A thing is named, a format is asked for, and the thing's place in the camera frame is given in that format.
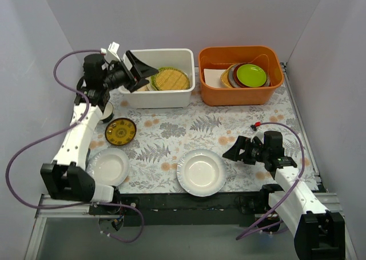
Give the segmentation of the beige bird pattern plate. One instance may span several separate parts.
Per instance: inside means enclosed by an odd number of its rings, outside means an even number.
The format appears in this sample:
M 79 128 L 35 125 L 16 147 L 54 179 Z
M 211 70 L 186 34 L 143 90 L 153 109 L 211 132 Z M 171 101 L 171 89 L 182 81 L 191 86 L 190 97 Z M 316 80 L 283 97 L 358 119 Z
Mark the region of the beige bird pattern plate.
M 137 91 L 153 91 L 154 88 L 150 85 L 150 84 L 147 84 L 141 88 L 139 88 Z

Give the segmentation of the green dotted scalloped plate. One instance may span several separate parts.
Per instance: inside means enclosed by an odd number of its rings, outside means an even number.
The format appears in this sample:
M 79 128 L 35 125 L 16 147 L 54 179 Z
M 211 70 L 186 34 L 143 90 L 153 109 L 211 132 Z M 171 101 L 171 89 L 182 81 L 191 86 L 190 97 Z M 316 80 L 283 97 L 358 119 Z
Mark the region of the green dotted scalloped plate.
M 152 86 L 152 88 L 154 88 L 155 91 L 158 91 L 159 89 L 156 87 L 156 84 L 155 84 L 155 77 L 151 77 L 150 78 L 150 84 Z

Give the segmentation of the woven bamboo round plate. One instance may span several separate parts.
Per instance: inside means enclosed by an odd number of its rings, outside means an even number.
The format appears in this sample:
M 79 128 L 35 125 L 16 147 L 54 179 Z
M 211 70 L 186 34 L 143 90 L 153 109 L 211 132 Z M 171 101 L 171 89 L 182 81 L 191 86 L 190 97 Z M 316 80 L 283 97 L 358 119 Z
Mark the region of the woven bamboo round plate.
M 188 76 L 183 71 L 173 67 L 162 67 L 158 69 L 158 74 L 152 77 L 155 77 L 158 91 L 187 90 L 190 88 Z

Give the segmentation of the white deep plate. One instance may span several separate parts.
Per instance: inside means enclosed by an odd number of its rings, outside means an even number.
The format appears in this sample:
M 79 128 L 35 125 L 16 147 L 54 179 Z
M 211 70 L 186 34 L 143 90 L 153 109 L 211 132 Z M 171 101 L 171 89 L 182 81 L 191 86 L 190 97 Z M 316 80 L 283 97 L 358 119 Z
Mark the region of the white deep plate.
M 185 153 L 177 164 L 180 186 L 196 197 L 209 197 L 218 193 L 226 182 L 226 164 L 216 153 L 196 149 Z
M 128 176 L 129 158 L 120 149 L 108 148 L 89 160 L 86 172 L 97 183 L 119 186 Z

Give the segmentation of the small yellow black dish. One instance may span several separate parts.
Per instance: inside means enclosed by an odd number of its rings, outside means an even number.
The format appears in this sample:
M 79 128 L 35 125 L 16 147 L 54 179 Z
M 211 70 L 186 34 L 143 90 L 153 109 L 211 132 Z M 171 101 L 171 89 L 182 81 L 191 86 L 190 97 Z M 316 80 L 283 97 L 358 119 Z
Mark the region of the small yellow black dish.
M 136 124 L 128 118 L 112 120 L 105 129 L 105 138 L 113 146 L 130 143 L 137 133 Z

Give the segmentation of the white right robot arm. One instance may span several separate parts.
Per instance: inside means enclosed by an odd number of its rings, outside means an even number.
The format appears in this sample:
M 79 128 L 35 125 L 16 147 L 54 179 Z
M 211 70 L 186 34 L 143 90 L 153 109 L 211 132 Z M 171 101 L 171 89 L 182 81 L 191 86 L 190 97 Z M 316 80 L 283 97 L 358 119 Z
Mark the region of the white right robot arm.
M 258 200 L 266 213 L 276 212 L 294 237 L 299 259 L 345 259 L 345 222 L 331 212 L 300 179 L 291 157 L 285 156 L 283 136 L 266 131 L 263 138 L 239 136 L 223 158 L 247 165 L 263 163 L 277 188 L 262 188 Z

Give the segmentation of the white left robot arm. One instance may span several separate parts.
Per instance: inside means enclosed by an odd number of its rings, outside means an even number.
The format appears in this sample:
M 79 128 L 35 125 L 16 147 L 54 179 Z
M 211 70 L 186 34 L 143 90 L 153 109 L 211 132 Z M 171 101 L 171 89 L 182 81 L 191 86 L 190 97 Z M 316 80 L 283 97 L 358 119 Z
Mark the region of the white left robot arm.
M 123 86 L 134 92 L 148 84 L 158 70 L 125 53 L 131 66 L 109 50 L 89 50 L 83 60 L 83 76 L 73 89 L 76 93 L 73 116 L 58 153 L 41 166 L 41 177 L 52 199 L 102 202 L 109 214 L 121 210 L 122 201 L 112 185 L 96 182 L 86 172 L 89 144 L 110 98 L 110 91 Z

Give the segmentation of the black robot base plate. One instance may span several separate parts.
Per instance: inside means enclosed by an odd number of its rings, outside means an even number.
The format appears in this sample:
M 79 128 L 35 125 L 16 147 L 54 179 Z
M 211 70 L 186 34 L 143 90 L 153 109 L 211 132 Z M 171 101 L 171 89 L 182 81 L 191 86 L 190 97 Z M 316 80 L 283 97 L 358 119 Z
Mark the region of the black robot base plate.
M 134 206 L 145 225 L 249 226 L 269 210 L 260 192 L 216 193 L 195 197 L 188 193 L 123 194 L 119 203 Z

